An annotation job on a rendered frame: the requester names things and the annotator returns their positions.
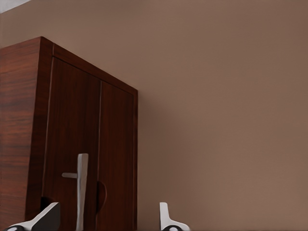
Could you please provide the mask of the dark red-brown wooden cabinet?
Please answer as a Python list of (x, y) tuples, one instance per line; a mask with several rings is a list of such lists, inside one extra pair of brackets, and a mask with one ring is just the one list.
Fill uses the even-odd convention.
[(136, 89), (44, 37), (0, 49), (0, 231), (53, 202), (76, 231), (83, 153), (84, 231), (135, 231), (137, 144)]

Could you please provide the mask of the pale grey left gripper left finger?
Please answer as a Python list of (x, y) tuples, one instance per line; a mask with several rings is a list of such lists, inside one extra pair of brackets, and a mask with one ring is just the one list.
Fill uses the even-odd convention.
[(32, 220), (13, 224), (3, 231), (58, 231), (60, 227), (60, 203), (53, 202)]

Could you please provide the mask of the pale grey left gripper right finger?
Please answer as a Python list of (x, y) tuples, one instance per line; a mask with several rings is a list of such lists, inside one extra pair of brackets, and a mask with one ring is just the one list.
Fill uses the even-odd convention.
[(174, 221), (169, 217), (168, 204), (160, 202), (160, 231), (190, 231), (190, 227), (184, 223)]

